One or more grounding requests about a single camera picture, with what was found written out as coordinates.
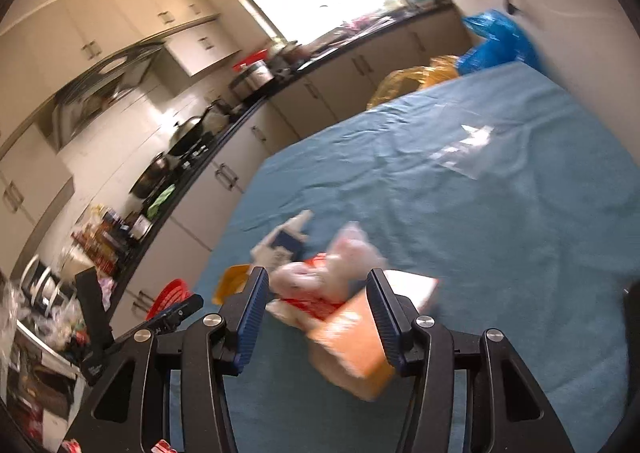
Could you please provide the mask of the yellow plastic container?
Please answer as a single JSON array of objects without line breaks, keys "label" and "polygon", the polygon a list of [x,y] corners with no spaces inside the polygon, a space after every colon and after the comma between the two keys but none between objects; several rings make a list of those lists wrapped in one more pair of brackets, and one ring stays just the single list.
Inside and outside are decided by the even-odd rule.
[{"label": "yellow plastic container", "polygon": [[221,306],[231,295],[243,291],[252,266],[249,263],[232,265],[220,277],[214,291],[212,303]]}]

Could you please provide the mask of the white red food pouch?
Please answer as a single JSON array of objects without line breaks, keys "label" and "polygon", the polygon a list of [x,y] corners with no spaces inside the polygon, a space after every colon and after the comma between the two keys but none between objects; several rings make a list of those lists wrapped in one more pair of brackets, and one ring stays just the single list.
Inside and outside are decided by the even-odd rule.
[{"label": "white red food pouch", "polygon": [[344,305],[348,282],[333,270],[337,255],[319,253],[281,265],[269,274],[273,299],[267,311],[280,322],[308,332]]}]

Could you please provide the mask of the orange cardboard box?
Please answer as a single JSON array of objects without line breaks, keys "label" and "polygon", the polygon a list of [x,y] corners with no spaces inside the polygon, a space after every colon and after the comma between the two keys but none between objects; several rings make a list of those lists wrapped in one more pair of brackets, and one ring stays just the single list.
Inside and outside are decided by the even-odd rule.
[{"label": "orange cardboard box", "polygon": [[373,401],[395,375],[360,289],[307,333],[309,360],[330,383],[364,401]]}]

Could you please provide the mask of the lower kitchen cabinets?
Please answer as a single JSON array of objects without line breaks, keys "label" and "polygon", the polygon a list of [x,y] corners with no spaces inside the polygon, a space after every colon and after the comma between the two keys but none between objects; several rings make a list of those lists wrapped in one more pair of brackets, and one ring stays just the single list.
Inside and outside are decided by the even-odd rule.
[{"label": "lower kitchen cabinets", "polygon": [[304,63],[270,87],[209,144],[116,280],[108,311],[116,335],[142,322],[171,280],[198,282],[233,210],[269,156],[364,111],[390,72],[460,56],[472,46],[451,2],[390,18]]}]

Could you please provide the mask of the black frying pan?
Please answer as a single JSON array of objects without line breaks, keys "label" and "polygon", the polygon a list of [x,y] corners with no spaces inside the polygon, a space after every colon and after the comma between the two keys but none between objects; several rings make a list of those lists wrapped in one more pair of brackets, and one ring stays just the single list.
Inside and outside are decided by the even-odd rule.
[{"label": "black frying pan", "polygon": [[137,199],[147,199],[170,174],[171,164],[165,153],[158,153],[129,190]]}]

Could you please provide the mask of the upper kitchen cabinets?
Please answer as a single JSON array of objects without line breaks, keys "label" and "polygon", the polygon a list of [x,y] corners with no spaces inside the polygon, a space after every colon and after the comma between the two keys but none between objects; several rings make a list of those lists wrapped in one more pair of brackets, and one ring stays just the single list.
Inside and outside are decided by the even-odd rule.
[{"label": "upper kitchen cabinets", "polygon": [[[143,82],[59,151],[38,127],[69,82],[124,49],[164,48]],[[56,0],[1,37],[1,270],[58,258],[92,204],[127,215],[129,193],[177,123],[223,94],[213,76],[239,53],[210,0]]]}]

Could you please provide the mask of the pink white bag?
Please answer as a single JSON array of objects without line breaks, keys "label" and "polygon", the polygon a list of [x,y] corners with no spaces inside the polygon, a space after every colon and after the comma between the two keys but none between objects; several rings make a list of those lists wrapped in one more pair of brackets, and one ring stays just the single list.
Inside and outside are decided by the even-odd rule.
[{"label": "pink white bag", "polygon": [[282,299],[344,303],[352,283],[366,280],[372,269],[386,265],[386,258],[369,241],[366,231],[358,222],[349,221],[324,253],[281,265],[270,273],[269,286]]}]

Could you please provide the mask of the blue white carton box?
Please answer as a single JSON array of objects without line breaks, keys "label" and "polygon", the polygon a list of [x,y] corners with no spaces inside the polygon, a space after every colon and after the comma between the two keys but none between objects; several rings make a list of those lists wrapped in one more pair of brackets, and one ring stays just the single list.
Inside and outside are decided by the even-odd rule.
[{"label": "blue white carton box", "polygon": [[272,229],[250,251],[252,265],[268,272],[296,260],[308,239],[305,226],[314,217],[311,210],[302,210],[296,216]]}]

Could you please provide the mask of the red plastic basket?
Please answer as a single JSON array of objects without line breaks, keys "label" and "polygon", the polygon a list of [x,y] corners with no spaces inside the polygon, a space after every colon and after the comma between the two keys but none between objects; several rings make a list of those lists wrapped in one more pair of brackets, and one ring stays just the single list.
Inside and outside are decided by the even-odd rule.
[{"label": "red plastic basket", "polygon": [[146,314],[145,320],[152,320],[153,317],[156,317],[176,303],[182,303],[191,295],[190,287],[186,282],[181,279],[170,281],[153,301],[151,308]]}]

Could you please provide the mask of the silver rice cooker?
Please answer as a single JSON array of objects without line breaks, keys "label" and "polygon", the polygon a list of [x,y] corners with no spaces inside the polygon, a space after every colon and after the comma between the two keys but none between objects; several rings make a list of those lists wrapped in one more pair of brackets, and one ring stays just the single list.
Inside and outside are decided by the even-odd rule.
[{"label": "silver rice cooker", "polygon": [[244,101],[274,80],[264,57],[251,57],[243,61],[232,78],[229,89],[235,99]]}]

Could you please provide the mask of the white plastic bag on counter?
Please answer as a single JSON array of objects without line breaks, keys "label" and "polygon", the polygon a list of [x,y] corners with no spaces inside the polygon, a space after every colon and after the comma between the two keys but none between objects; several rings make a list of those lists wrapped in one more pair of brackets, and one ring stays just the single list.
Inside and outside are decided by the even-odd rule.
[{"label": "white plastic bag on counter", "polygon": [[111,277],[99,277],[98,284],[101,291],[102,307],[104,311],[111,308],[112,295],[116,287],[116,282]]}]

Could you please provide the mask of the metal storage rack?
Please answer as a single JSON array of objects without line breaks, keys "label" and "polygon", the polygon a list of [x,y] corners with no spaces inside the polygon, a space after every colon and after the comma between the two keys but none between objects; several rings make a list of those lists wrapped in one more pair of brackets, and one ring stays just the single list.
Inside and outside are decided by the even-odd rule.
[{"label": "metal storage rack", "polygon": [[75,286],[37,255],[4,285],[1,403],[40,451],[58,451],[84,399],[87,383],[70,353],[82,325]]}]

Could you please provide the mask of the clear plastic cup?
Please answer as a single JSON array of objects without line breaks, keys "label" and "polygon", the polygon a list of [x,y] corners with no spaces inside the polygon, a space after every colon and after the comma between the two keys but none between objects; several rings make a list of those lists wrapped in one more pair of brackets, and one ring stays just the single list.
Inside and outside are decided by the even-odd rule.
[{"label": "clear plastic cup", "polygon": [[450,172],[477,180],[483,173],[485,150],[496,138],[498,130],[491,125],[476,127],[462,124],[461,128],[464,130],[462,139],[445,144],[428,159]]}]

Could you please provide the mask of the green cloth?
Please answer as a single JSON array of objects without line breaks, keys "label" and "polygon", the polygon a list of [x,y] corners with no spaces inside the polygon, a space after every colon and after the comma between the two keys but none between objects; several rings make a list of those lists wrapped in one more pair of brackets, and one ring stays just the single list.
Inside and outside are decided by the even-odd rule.
[{"label": "green cloth", "polygon": [[150,204],[150,206],[146,210],[146,218],[148,218],[149,221],[154,221],[157,219],[158,216],[160,216],[160,209],[163,207],[166,201],[171,197],[172,193],[174,193],[175,188],[176,188],[175,184],[171,184],[170,186],[165,188],[162,192],[160,192],[159,195],[157,195],[157,198]]}]

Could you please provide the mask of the yellow plastic bag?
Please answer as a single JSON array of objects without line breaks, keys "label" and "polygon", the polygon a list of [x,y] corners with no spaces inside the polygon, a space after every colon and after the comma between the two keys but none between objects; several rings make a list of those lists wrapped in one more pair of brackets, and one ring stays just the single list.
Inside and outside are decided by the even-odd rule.
[{"label": "yellow plastic bag", "polygon": [[456,56],[439,56],[431,58],[427,66],[413,66],[412,68],[393,71],[388,74],[367,103],[370,110],[388,101],[424,90],[435,85],[455,80],[459,77],[457,71],[458,58]]}]

